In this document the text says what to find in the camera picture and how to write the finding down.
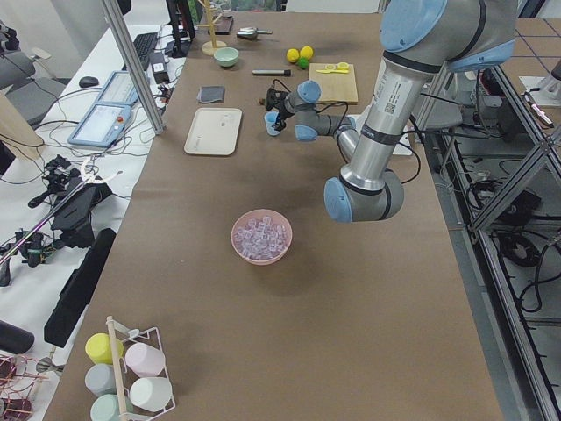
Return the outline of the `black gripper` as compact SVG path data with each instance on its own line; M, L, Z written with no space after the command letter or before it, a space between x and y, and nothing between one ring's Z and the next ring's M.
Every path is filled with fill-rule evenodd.
M272 116L272 127L275 132L281 132L283 130L283 119L280 117L280 114L289 114L285 104L288 95L288 92L277 90L273 87L270 87L266 92L266 111L277 110L273 112Z

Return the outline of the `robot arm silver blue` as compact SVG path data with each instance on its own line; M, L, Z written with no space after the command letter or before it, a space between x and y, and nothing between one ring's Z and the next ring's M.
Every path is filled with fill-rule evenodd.
M393 1L380 26L383 55L373 100L362 126L316 109L321 89L306 81L292 92L269 89L265 106L276 109L274 128L295 118L295 136L331 136L347 162L324 186L331 219L340 223L383 220L401 208L404 189L387 164L423 85L442 67L453 73L506 61L515 47L515 1Z

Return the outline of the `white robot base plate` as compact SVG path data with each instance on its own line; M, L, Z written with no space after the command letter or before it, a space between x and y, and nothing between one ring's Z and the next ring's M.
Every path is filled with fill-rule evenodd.
M410 156L412 154L409 135L406 131L401 134L398 143L396 144L393 155Z

